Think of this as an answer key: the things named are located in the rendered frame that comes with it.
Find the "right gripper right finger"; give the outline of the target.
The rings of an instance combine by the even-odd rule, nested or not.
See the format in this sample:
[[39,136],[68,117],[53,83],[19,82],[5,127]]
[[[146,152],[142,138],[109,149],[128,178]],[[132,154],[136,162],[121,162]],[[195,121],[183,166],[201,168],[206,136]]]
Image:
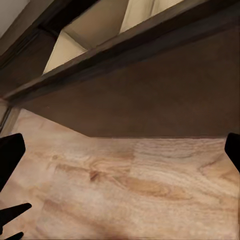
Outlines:
[[240,135],[229,133],[225,143],[226,154],[240,172]]

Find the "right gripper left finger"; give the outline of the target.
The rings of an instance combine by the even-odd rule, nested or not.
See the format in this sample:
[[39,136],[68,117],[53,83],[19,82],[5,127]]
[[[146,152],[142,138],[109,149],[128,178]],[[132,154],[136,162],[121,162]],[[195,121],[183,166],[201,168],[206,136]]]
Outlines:
[[25,153],[25,142],[20,133],[0,138],[0,192]]

